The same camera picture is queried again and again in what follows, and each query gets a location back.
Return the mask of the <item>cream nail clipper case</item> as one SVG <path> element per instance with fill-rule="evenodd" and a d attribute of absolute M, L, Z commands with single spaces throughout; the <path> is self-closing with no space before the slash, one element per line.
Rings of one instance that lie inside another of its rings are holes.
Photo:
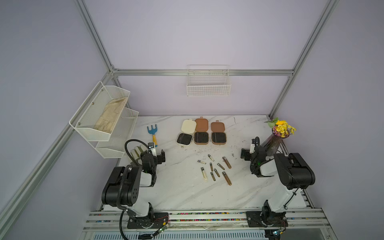
<path fill-rule="evenodd" d="M 177 144 L 189 146 L 194 138 L 197 123 L 192 119 L 184 120 L 181 127 L 181 132 L 177 137 Z"/>

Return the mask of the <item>large cream nail clipper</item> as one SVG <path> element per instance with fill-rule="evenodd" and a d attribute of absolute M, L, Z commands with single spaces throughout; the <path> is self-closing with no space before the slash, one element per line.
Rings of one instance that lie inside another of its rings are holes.
<path fill-rule="evenodd" d="M 207 180 L 208 180 L 208 177 L 207 177 L 207 174 L 206 174 L 206 172 L 205 172 L 204 167 L 201 167 L 201 172 L 202 172 L 202 175 L 203 175 L 204 180 L 207 181 Z"/>

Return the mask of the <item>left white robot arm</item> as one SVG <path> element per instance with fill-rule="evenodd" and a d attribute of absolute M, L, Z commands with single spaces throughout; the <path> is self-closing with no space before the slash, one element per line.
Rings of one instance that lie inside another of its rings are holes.
<path fill-rule="evenodd" d="M 140 153 L 142 161 L 139 164 L 128 151 L 128 144 L 137 142 L 147 148 Z M 125 142 L 124 148 L 133 165 L 115 167 L 102 191 L 102 203 L 116 207 L 132 218 L 154 218 L 154 209 L 151 203 L 139 198 L 140 188 L 153 187 L 157 181 L 157 167 L 166 161 L 165 151 L 160 155 L 156 152 L 157 141 L 145 144 L 131 139 Z"/>

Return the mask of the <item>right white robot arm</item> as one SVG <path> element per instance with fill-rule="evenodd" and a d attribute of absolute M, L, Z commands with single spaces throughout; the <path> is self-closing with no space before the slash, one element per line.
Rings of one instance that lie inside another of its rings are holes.
<path fill-rule="evenodd" d="M 271 159 L 267 157 L 267 148 L 260 144 L 259 137 L 252 139 L 249 149 L 241 149 L 241 159 L 250 162 L 251 174 L 258 178 L 278 176 L 281 182 L 265 201 L 264 216 L 284 213 L 299 191 L 316 181 L 315 173 L 298 153 L 275 153 Z"/>

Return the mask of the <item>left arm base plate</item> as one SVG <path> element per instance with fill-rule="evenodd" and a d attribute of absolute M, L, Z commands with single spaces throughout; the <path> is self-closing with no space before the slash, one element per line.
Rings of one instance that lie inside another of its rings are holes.
<path fill-rule="evenodd" d="M 169 213 L 154 213 L 152 217 L 129 218 L 128 229 L 159 229 L 169 220 Z"/>

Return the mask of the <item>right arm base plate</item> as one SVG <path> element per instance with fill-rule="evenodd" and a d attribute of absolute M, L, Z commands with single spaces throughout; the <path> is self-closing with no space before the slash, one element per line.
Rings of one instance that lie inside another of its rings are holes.
<path fill-rule="evenodd" d="M 286 212 L 275 213 L 262 211 L 248 211 L 246 212 L 246 219 L 250 228 L 268 228 L 268 227 L 282 227 L 288 226 Z"/>

